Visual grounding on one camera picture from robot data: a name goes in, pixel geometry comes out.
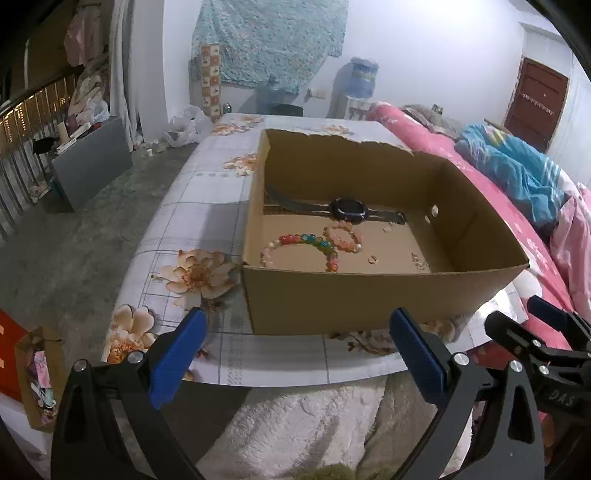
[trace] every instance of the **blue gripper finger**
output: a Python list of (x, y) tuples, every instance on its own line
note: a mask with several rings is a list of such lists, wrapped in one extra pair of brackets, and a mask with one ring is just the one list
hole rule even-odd
[(447, 404), (447, 372), (443, 364), (447, 364), (446, 359), (450, 358), (450, 354), (443, 342), (436, 335), (423, 332), (405, 309), (392, 312), (390, 336), (423, 399), (439, 408), (444, 407)]
[(207, 334), (207, 318), (203, 310), (193, 308), (185, 316), (174, 332), (164, 333), (158, 339), (165, 340), (164, 336), (172, 338), (166, 345), (167, 349), (159, 353), (160, 360), (151, 366), (150, 391), (148, 396), (156, 410), (166, 402), (171, 401), (183, 381), (183, 376), (195, 354), (201, 348)]
[(527, 311), (550, 325), (554, 330), (568, 333), (569, 324), (566, 313), (537, 295), (530, 297), (527, 301)]

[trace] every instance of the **blue blanket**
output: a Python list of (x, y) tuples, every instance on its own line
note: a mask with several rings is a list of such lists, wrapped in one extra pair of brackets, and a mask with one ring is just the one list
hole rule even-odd
[(558, 165), (523, 140), (483, 124), (466, 127), (456, 151), (491, 179), (542, 237), (551, 234), (567, 199), (558, 188)]
[(327, 56), (340, 57), (349, 0), (203, 0), (193, 33), (191, 76), (200, 46), (221, 44), (222, 81), (265, 85), (273, 74), (299, 93)]

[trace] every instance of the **watch strap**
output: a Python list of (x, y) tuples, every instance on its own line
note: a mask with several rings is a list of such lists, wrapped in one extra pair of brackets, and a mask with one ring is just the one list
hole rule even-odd
[[(329, 204), (313, 204), (306, 202), (297, 202), (276, 191), (273, 187), (265, 187), (267, 195), (275, 200), (281, 207), (295, 213), (305, 213), (306, 215), (332, 216)], [(407, 218), (402, 212), (389, 212), (385, 210), (368, 209), (368, 220), (381, 220), (383, 222), (397, 223), (405, 225)]]
[(328, 204), (315, 205), (313, 203), (296, 202), (295, 200), (291, 200), (282, 195), (272, 187), (267, 186), (265, 190), (270, 198), (291, 212), (305, 213), (307, 215), (331, 216), (330, 206)]

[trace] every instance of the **pink blanket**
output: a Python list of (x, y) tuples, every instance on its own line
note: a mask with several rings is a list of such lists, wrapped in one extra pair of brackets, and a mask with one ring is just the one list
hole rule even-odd
[[(561, 309), (573, 311), (569, 291), (544, 242), (505, 194), (454, 150), (455, 143), (451, 138), (431, 133), (403, 111), (387, 103), (377, 103), (373, 106), (367, 119), (380, 122), (414, 151), (447, 158), (486, 197), (505, 220), (530, 259), (530, 267), (514, 280), (515, 288), (524, 305), (529, 297), (538, 295)], [(542, 338), (548, 346), (570, 350), (561, 333), (533, 315), (528, 314), (528, 320), (523, 325)], [(510, 353), (493, 342), (476, 348), (472, 353), (479, 363), (494, 368), (503, 368), (512, 358)]]
[(574, 308), (591, 320), (591, 192), (582, 184), (558, 213), (558, 227), (550, 239), (550, 252), (567, 281)]

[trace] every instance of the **white fluffy blanket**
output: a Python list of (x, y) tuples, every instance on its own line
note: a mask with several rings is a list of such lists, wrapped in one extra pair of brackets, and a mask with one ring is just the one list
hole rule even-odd
[[(256, 388), (197, 467), (207, 480), (293, 478), (334, 463), (398, 469), (435, 415), (408, 372), (324, 387)], [(446, 473), (462, 464), (472, 416)]]

